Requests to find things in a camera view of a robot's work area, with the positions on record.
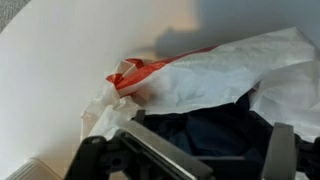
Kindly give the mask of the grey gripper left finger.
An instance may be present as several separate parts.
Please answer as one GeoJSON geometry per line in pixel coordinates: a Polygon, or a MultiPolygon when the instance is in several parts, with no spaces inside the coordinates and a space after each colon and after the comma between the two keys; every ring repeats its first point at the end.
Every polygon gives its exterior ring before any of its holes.
{"type": "Polygon", "coordinates": [[[178,180],[214,180],[213,170],[135,120],[117,120],[119,132],[132,137],[178,180]]]}

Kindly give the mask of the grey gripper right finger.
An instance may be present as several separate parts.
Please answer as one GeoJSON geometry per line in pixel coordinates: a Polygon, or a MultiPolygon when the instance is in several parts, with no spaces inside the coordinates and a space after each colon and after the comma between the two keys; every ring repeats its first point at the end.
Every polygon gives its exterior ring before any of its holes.
{"type": "Polygon", "coordinates": [[[296,145],[293,127],[278,123],[271,125],[254,111],[250,139],[264,158],[261,180],[294,180],[296,175],[296,145]]]}

